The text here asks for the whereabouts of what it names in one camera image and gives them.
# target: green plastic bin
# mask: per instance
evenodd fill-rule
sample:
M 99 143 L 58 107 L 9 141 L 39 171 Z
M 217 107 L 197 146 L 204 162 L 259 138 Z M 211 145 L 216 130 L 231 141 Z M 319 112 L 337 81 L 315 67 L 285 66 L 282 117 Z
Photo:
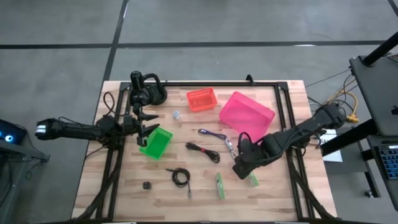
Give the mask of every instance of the green plastic bin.
M 172 133 L 162 128 L 157 128 L 149 135 L 147 147 L 140 147 L 139 151 L 155 160 L 159 160 L 170 144 L 172 137 Z

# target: green object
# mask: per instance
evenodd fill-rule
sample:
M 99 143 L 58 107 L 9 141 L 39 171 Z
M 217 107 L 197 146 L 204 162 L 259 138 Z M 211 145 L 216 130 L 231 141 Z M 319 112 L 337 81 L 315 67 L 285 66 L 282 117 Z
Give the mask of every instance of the green object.
M 162 128 L 157 128 L 149 135 L 147 147 L 140 147 L 139 151 L 155 160 L 159 160 L 170 144 L 172 137 L 172 133 Z
M 256 176 L 253 174 L 253 172 L 250 172 L 250 174 L 248 175 L 247 179 L 250 180 L 250 185 L 252 187 L 257 187 L 259 184 L 259 181 L 257 180 Z
M 220 197 L 220 199 L 225 199 L 223 180 L 221 179 L 221 174 L 219 172 L 216 175 L 216 182 L 218 188 L 218 196 Z

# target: wooden table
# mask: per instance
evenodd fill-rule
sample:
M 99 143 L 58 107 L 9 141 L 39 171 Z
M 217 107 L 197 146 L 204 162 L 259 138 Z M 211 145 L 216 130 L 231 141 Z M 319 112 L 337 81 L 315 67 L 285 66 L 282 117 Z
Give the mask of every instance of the wooden table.
M 307 94 L 303 81 L 287 82 L 296 123 L 299 124 L 311 117 Z M 119 85 L 120 82 L 114 81 L 104 83 L 96 119 L 108 112 L 102 101 L 102 95 L 110 91 L 117 97 Z M 213 136 L 199 135 L 197 132 L 198 129 L 204 128 L 215 133 L 223 133 L 230 138 L 236 149 L 239 133 L 221 124 L 218 117 L 218 113 L 234 91 L 239 91 L 275 111 L 276 116 L 268 133 L 280 131 L 274 89 L 263 86 L 214 87 L 218 100 L 215 109 L 193 113 L 188 108 L 186 92 L 200 88 L 202 87 L 167 87 L 169 95 L 164 104 L 144 107 L 145 113 L 159 115 L 159 118 L 146 122 L 145 125 L 160 123 L 160 127 L 172 132 L 174 137 L 159 161 L 139 152 L 135 136 L 127 137 L 114 220 L 134 222 L 296 220 L 285 156 L 266 167 L 254 170 L 260 185 L 252 188 L 248 181 L 240 180 L 233 172 L 233 160 L 224 142 Z M 284 97 L 282 102 L 285 120 L 290 127 L 283 99 Z M 180 119 L 173 119 L 174 110 L 179 110 Z M 188 151 L 185 148 L 185 143 L 188 141 L 219 152 L 220 163 L 211 162 L 206 155 L 198 151 Z M 87 153 L 99 147 L 101 147 L 99 143 L 91 142 Z M 106 149 L 103 149 L 85 161 L 72 217 L 79 216 L 100 190 L 105 160 Z M 304 163 L 311 190 L 321 204 L 332 215 L 336 215 L 319 149 L 307 147 Z M 186 168 L 191 173 L 191 200 L 187 197 L 188 189 L 176 187 L 171 181 L 171 173 L 165 171 L 165 168 L 176 167 Z M 225 200 L 218 198 L 215 182 L 217 172 L 220 172 L 223 178 Z M 152 183 L 152 190 L 142 188 L 142 183 L 145 181 Z M 300 198 L 302 208 L 305 210 L 302 194 Z M 107 204 L 105 200 L 104 215 L 108 211 Z

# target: concrete floor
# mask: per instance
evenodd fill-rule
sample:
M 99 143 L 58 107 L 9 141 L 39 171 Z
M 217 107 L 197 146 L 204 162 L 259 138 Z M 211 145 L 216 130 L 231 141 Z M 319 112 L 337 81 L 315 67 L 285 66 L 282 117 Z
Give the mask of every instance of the concrete floor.
M 122 0 L 0 0 L 0 45 L 110 44 Z M 211 41 L 385 40 L 398 18 L 385 0 L 130 0 L 120 43 Z M 118 49 L 110 80 L 133 70 L 163 80 L 304 80 L 329 77 L 348 59 L 375 45 L 323 47 L 218 47 Z M 41 119 L 66 116 L 92 123 L 109 49 L 0 50 L 0 117 L 24 125 L 33 136 Z M 324 101 L 346 75 L 311 86 Z M 370 115 L 358 89 L 357 115 Z M 87 141 L 38 141 L 51 154 L 19 196 L 14 223 L 70 218 Z M 381 198 L 368 199 L 361 174 L 329 176 L 338 216 L 345 220 L 396 223 L 379 172 Z

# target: keyboard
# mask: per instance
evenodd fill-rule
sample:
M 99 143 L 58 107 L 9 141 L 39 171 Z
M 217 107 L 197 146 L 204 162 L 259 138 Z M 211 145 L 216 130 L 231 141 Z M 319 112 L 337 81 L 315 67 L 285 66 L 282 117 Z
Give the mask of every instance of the keyboard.
M 384 164 L 384 172 L 389 180 L 398 179 L 398 147 L 382 146 L 376 152 L 379 154 Z

